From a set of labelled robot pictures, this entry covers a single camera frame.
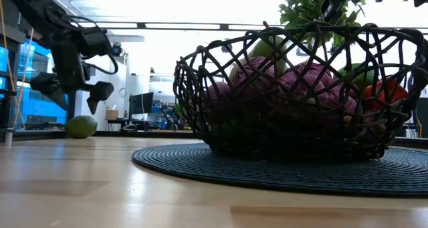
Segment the ceiling light strip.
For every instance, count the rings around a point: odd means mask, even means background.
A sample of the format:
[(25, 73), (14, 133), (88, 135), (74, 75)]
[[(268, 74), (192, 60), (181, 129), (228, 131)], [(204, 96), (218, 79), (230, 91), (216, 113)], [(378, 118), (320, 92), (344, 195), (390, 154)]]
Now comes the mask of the ceiling light strip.
[(168, 22), (77, 22), (75, 26), (98, 27), (104, 29), (152, 29), (152, 30), (195, 30), (195, 31), (246, 31), (263, 30), (264, 25), (234, 23), (168, 23)]

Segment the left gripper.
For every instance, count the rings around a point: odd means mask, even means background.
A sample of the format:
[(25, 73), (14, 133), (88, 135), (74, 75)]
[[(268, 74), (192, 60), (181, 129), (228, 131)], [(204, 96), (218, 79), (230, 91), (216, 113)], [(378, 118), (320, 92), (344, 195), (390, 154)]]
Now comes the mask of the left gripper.
[(99, 101), (107, 100), (114, 91), (110, 82), (86, 84), (83, 64), (77, 46), (72, 42), (54, 42), (53, 60), (55, 73), (41, 72), (30, 80), (30, 87), (55, 102), (63, 110), (68, 109), (65, 92), (84, 90), (90, 93), (87, 104), (91, 114), (96, 113)]

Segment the black aluminium table frame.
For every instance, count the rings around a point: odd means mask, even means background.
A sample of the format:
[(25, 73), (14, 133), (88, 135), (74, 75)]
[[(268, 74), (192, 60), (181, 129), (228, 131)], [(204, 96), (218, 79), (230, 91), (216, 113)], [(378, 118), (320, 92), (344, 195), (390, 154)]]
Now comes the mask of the black aluminium table frame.
[[(93, 137), (121, 137), (121, 138), (178, 138), (199, 139), (191, 132), (119, 132), (119, 131), (96, 131)], [(68, 138), (65, 130), (17, 130), (13, 132), (12, 141), (43, 140)], [(405, 138), (396, 137), (391, 146), (401, 146), (428, 150), (428, 138)]]

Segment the blue storage shelf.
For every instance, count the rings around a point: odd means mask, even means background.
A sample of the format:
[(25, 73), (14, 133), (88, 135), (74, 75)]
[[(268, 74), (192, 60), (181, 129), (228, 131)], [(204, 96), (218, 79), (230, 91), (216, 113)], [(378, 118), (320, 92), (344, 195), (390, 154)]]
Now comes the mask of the blue storage shelf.
[(174, 109), (161, 100), (154, 100), (152, 112), (161, 130), (173, 130), (175, 125)]

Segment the small green lime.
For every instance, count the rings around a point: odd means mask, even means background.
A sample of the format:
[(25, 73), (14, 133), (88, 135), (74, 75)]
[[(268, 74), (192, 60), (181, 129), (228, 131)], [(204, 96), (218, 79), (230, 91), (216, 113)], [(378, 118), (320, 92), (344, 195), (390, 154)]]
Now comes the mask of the small green lime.
[(249, 118), (232, 118), (218, 126), (217, 133), (224, 137), (249, 136), (254, 121)]

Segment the green speckled pear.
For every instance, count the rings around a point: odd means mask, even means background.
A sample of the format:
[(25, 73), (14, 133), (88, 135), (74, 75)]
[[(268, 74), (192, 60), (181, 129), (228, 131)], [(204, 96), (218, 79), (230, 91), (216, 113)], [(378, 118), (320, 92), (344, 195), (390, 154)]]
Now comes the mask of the green speckled pear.
[[(279, 46), (279, 44), (281, 44), (281, 42), (283, 42), (283, 38), (280, 36), (275, 36), (275, 37), (268, 37), (268, 39), (273, 43), (275, 42), (277, 46)], [(254, 48), (248, 53), (248, 58), (250, 60), (254, 60), (255, 58), (267, 58), (269, 56), (269, 54), (271, 54), (273, 52), (273, 48), (268, 45), (265, 41), (263, 41), (262, 39), (260, 39), (254, 46)], [(286, 67), (286, 62), (283, 58), (279, 58), (277, 57), (277, 69), (278, 69), (278, 76), (282, 76), (287, 67)], [(231, 68), (231, 71), (229, 73), (229, 79), (231, 81), (233, 81), (234, 76), (237, 72), (240, 72), (241, 69), (239, 67), (239, 65), (237, 64), (237, 62), (234, 62)]]

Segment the potted green plant white pot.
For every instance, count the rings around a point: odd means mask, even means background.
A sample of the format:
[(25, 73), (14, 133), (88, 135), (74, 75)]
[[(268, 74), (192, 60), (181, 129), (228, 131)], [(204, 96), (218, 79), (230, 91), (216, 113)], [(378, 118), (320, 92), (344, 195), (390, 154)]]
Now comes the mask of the potted green plant white pot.
[(350, 1), (345, 1), (339, 12), (335, 14), (333, 20), (327, 21), (323, 16), (322, 5), (327, 0), (287, 0), (284, 4), (280, 4), (280, 23), (285, 25), (285, 29), (295, 29), (305, 27), (309, 22), (312, 21), (324, 21), (333, 25), (345, 25), (349, 23), (351, 25), (360, 26), (360, 23), (356, 22), (358, 14), (362, 11), (362, 6), (365, 4), (365, 0), (352, 1), (351, 10), (348, 10), (348, 4)]

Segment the dark office desk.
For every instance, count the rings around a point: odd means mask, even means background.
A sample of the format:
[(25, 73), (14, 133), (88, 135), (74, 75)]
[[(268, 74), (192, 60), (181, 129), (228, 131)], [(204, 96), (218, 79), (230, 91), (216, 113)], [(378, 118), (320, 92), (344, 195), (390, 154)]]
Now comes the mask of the dark office desk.
[(119, 124), (119, 131), (121, 132), (137, 132), (137, 131), (143, 131), (143, 132), (147, 132), (149, 130), (158, 130), (159, 126), (152, 124), (148, 121), (144, 121), (144, 120), (136, 120), (136, 119), (132, 119), (132, 120), (126, 120), (126, 119), (115, 119), (115, 120), (108, 120), (107, 121), (108, 124), (108, 129), (112, 129), (112, 125), (113, 124)]

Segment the large blue-tinted window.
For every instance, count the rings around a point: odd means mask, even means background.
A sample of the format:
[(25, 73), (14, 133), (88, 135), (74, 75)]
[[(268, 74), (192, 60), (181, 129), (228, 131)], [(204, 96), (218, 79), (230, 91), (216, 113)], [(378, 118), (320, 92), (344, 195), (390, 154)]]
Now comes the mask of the large blue-tinted window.
[(16, 90), (17, 97), (21, 98), (19, 107), (21, 117), (17, 119), (17, 126), (23, 128), (30, 124), (46, 122), (65, 124), (68, 112), (40, 92), (32, 90), (29, 83), (30, 79), (41, 72), (53, 72), (54, 61), (51, 50), (26, 39), (15, 55), (16, 58), (13, 59), (8, 49), (0, 47), (0, 89), (5, 89), (10, 81), (7, 62), (10, 62), (12, 68), (17, 68)]

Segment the black computer monitor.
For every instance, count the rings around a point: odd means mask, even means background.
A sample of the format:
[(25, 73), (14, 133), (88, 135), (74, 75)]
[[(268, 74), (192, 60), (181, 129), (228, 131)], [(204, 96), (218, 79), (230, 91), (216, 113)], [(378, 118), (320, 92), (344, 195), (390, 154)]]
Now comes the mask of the black computer monitor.
[(153, 92), (130, 95), (129, 97), (129, 114), (148, 114), (152, 112)]

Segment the black cabinet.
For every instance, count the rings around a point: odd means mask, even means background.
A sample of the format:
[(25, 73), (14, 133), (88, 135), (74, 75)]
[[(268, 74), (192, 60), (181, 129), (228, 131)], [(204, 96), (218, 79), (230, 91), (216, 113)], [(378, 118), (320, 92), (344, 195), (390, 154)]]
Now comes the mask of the black cabinet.
[(428, 98), (419, 98), (417, 102), (417, 118), (422, 125), (422, 137), (428, 138)]

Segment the purple cabbage pieces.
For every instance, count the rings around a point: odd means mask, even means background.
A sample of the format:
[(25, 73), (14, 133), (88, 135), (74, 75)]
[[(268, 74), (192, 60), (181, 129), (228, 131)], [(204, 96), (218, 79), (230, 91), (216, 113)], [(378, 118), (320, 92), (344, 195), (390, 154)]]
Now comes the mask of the purple cabbage pieces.
[[(260, 64), (265, 60), (265, 57), (262, 56), (256, 56), (256, 57), (252, 57), (249, 60), (251, 61), (251, 64), (257, 68), (258, 66), (260, 66)], [(251, 75), (253, 70), (251, 69), (251, 67), (246, 64), (246, 60), (245, 58), (240, 60), (240, 63), (243, 65), (244, 69), (246, 69), (246, 72)], [(296, 69), (298, 72), (302, 73), (303, 69), (305, 68), (307, 62), (303, 62), (297, 65)], [(318, 75), (320, 74), (320, 72), (322, 71), (322, 69), (324, 68), (324, 66), (322, 66), (321, 64), (317, 64), (317, 63), (312, 63), (312, 65), (310, 66), (309, 70), (305, 73), (304, 75), (304, 79), (308, 82), (308, 84), (312, 85), (315, 84), (316, 78), (318, 77)], [(270, 65), (269, 68), (265, 71), (265, 74), (267, 74), (268, 76), (274, 77), (274, 65)], [(237, 86), (240, 83), (243, 83), (243, 81), (246, 79), (245, 74), (243, 73), (243, 71), (239, 68), (239, 66), (234, 63), (233, 67), (231, 69), (231, 73), (229, 75), (229, 79), (232, 83), (233, 86)], [(285, 74), (283, 74), (281, 77), (279, 77), (279, 82), (286, 88), (286, 91), (288, 92), (289, 89), (294, 85), (295, 81), (297, 80), (297, 75), (294, 71), (290, 71), (287, 72)], [(324, 74), (322, 75), (322, 77), (320, 78), (318, 84), (315, 87), (315, 91), (320, 91), (323, 88), (329, 86), (330, 84), (332, 84), (334, 82), (331, 74), (330, 74), (330, 70), (326, 70), (324, 72)], [(261, 91), (261, 92), (266, 92), (266, 91), (270, 91), (273, 90), (274, 88), (274, 84), (272, 83), (271, 80), (266, 79), (263, 76), (258, 76), (255, 80), (254, 80), (255, 85), (257, 86), (257, 88)], [(219, 93), (220, 94), (225, 94), (228, 95), (230, 94), (230, 87), (228, 86), (228, 84), (226, 82), (217, 82), (216, 83), (218, 89), (219, 89)], [(320, 105), (322, 106), (327, 106), (330, 108), (335, 108), (340, 104), (340, 100), (339, 100), (339, 91), (340, 91), (341, 87), (340, 85), (337, 85), (335, 87), (333, 87), (332, 89), (328, 90), (327, 92), (324, 92), (320, 95), (318, 95), (318, 101), (320, 103)], [(293, 98), (297, 98), (297, 99), (301, 99), (303, 98), (307, 92), (308, 92), (309, 88), (306, 87), (303, 83), (300, 83), (297, 85), (296, 89), (292, 92), (292, 97)], [(280, 94), (285, 94), (285, 92), (281, 89), (278, 88), (278, 91)], [(223, 106), (226, 106), (226, 102), (224, 100), (221, 100), (220, 98), (217, 97), (217, 94), (215, 92), (214, 86), (211, 85), (208, 87), (208, 93), (210, 95), (211, 98), (211, 104), (213, 105), (212, 108), (221, 108)], [(255, 89), (254, 86), (252, 86), (251, 84), (248, 85), (243, 93), (239, 96), (240, 98), (252, 98), (250, 101), (248, 101), (246, 104), (244, 104), (244, 106), (246, 106), (248, 108), (249, 114), (247, 115), (246, 119), (250, 119), (251, 118), (261, 118), (263, 116), (266, 116), (270, 113), (272, 107), (268, 106), (267, 103), (265, 103), (265, 100), (261, 97), (256, 97), (258, 95), (257, 90)], [(356, 101), (354, 99), (354, 91), (350, 90), (350, 95), (344, 105), (344, 111), (345, 112), (350, 112), (350, 113), (354, 113), (354, 110), (356, 108)], [(271, 103), (273, 102), (272, 100), (274, 99), (274, 95), (270, 94), (270, 96), (267, 97), (267, 99), (271, 99)], [(311, 100), (313, 98), (309, 98), (308, 102), (309, 103), (313, 103), (315, 104), (315, 99)], [(238, 113), (238, 109), (228, 109), (228, 110), (220, 110), (220, 112), (218, 112), (219, 117), (215, 117), (213, 115), (213, 113), (206, 113), (205, 114), (205, 119), (209, 120), (212, 124), (220, 124), (223, 123), (224, 121), (230, 119), (230, 118), (236, 118), (237, 117), (237, 113)], [(298, 120), (303, 121), (304, 119), (308, 119), (310, 117), (309, 114), (306, 114), (305, 112), (300, 112), (298, 111), (295, 107), (291, 107), (291, 106), (282, 106), (281, 108), (279, 108), (277, 110), (277, 114), (279, 116), (284, 116), (286, 114), (290, 114), (293, 118), (297, 118)], [(339, 115), (335, 115), (335, 114), (329, 114), (328, 116), (325, 116), (323, 121), (321, 121), (322, 123), (325, 123), (325, 126), (330, 127), (330, 126), (335, 126), (337, 124), (339, 124)], [(340, 118), (343, 121), (343, 124), (350, 124), (350, 121), (352, 119), (352, 116), (343, 116)]]

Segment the orange-red chili pepper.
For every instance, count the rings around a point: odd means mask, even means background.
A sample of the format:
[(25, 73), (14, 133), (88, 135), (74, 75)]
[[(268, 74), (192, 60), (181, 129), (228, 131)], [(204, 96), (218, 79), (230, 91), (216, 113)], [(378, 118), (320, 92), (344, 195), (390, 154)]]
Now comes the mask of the orange-red chili pepper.
[(373, 87), (369, 85), (364, 90), (364, 98), (366, 99), (365, 108), (368, 111), (378, 111), (385, 107), (385, 93), (388, 94), (391, 104), (407, 97), (407, 91), (400, 84), (397, 84), (396, 79), (391, 79), (386, 85), (382, 80), (379, 80), (372, 94)]

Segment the round dark woven placemat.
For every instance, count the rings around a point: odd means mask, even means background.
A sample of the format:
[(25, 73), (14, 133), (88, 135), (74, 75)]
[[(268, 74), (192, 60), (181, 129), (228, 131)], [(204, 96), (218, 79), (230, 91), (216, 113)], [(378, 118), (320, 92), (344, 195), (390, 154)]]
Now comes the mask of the round dark woven placemat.
[(132, 161), (160, 173), (253, 189), (428, 199), (428, 152), (391, 148), (380, 159), (346, 163), (269, 162), (217, 156), (204, 143), (141, 148)]

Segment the dark green avocado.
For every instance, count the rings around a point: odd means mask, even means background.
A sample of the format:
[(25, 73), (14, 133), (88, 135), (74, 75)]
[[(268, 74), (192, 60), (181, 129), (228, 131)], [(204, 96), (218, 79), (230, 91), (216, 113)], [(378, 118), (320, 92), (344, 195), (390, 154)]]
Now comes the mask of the dark green avocado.
[(66, 131), (71, 138), (85, 139), (97, 130), (98, 122), (91, 116), (76, 116), (68, 120)]

